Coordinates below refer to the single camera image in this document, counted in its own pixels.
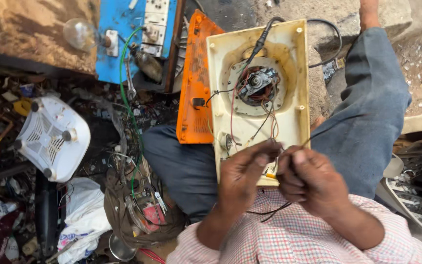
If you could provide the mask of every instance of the pink checkered shirt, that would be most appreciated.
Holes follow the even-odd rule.
[[[219,251],[198,241],[200,223],[190,225],[179,235],[167,263],[422,263],[422,243],[411,236],[405,219],[371,199],[349,199],[383,224],[385,237],[378,246],[357,249],[324,220],[293,203],[265,223],[260,221],[268,215],[244,213]],[[278,190],[260,188],[250,210],[264,213],[285,202]]]

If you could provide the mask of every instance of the glass bulb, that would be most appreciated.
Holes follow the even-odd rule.
[[[63,27],[63,36],[71,46],[86,52],[102,41],[102,36],[94,25],[81,18],[68,20]]]

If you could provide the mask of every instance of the blue jeans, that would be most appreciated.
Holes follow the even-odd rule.
[[[343,102],[313,131],[359,114],[312,140],[312,149],[329,157],[349,193],[373,199],[403,128],[411,95],[387,34],[363,32],[347,56]],[[144,135],[144,156],[191,222],[201,221],[217,200],[214,150],[208,144],[180,144],[175,127],[157,126]]]

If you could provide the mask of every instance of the orange panel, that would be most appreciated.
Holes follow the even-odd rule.
[[[193,101],[200,105],[211,96],[206,38],[222,33],[224,30],[198,9],[191,17],[177,120],[177,139],[181,144],[213,142],[211,102],[206,107],[193,106]]]

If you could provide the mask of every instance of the cream plastic housing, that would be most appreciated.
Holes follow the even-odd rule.
[[[278,70],[278,74],[283,80],[278,85],[278,89],[284,89],[285,95],[280,105],[275,106],[279,126],[276,140],[282,142],[284,147],[302,144],[310,137],[306,29],[305,19],[273,24],[263,49],[251,63],[251,66],[255,63],[271,64],[276,60],[278,68],[281,69],[281,71]],[[232,67],[248,59],[263,30],[264,27],[259,27],[207,38],[211,93],[229,89],[228,81],[232,80]],[[232,95],[230,92],[229,94],[219,93],[211,99],[218,181],[221,160],[243,150],[247,144],[252,146],[267,140],[271,132],[272,118],[270,117],[255,139],[251,140],[250,138],[264,122],[266,114],[255,116],[255,113],[258,113],[256,108],[253,114],[234,110],[232,135],[242,146],[236,146],[232,142],[230,147],[224,148],[219,142],[223,136],[231,134],[232,98],[235,98],[235,94]],[[267,169],[267,173],[276,174],[277,168],[274,163],[268,165]],[[277,186],[278,184],[277,180],[266,176],[262,176],[258,182],[259,186]]]
[[[17,136],[18,151],[49,181],[66,182],[73,176],[91,142],[86,121],[56,97],[32,100],[32,111]]]

